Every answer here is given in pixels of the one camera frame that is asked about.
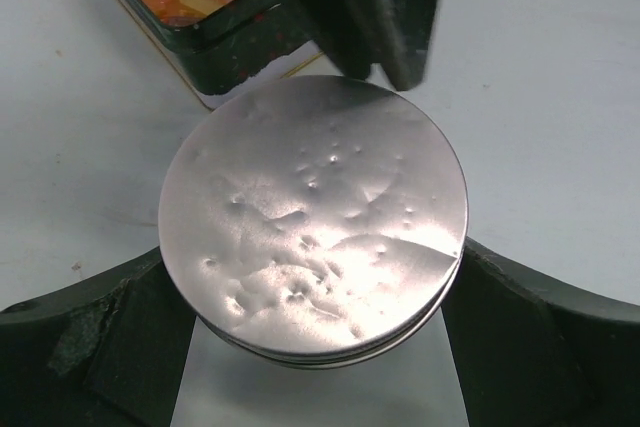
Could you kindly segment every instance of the colorful tin lid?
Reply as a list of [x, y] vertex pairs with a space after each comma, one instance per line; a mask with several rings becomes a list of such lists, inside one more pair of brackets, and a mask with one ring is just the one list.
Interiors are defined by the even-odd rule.
[[433, 315], [467, 217], [458, 159], [417, 107], [367, 83], [297, 77], [236, 97], [184, 142], [160, 247], [220, 337], [327, 368], [374, 357]]

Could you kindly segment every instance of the white background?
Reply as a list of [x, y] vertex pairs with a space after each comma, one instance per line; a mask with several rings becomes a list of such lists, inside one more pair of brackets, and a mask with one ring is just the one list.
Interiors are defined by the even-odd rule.
[[[1, 309], [156, 246], [165, 170], [206, 111], [116, 0], [0, 7]], [[428, 81], [405, 95], [459, 154], [470, 235], [640, 303], [640, 0], [442, 0], [440, 14]], [[441, 318], [327, 373], [263, 364], [198, 324], [174, 425], [289, 424], [464, 427]]]

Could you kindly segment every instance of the metal plate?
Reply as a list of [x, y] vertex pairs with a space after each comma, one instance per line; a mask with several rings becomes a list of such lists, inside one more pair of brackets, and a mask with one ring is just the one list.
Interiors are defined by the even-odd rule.
[[167, 269], [212, 330], [303, 366], [368, 358], [415, 331], [466, 230], [442, 132], [396, 94], [331, 76], [212, 113], [172, 162], [159, 211]]

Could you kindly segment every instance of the metal disc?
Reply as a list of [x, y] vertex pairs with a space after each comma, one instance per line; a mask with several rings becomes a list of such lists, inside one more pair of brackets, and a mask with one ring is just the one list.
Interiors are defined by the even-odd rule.
[[467, 231], [460, 164], [417, 107], [342, 77], [278, 81], [212, 113], [162, 189], [160, 248], [226, 341], [310, 368], [426, 322]]

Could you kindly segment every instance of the silver metal sheet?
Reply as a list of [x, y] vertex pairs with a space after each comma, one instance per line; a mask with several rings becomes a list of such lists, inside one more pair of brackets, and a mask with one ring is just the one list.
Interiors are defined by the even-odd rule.
[[160, 246], [226, 340], [294, 363], [385, 350], [424, 323], [467, 230], [442, 132], [387, 90], [310, 76], [226, 103], [167, 174]]

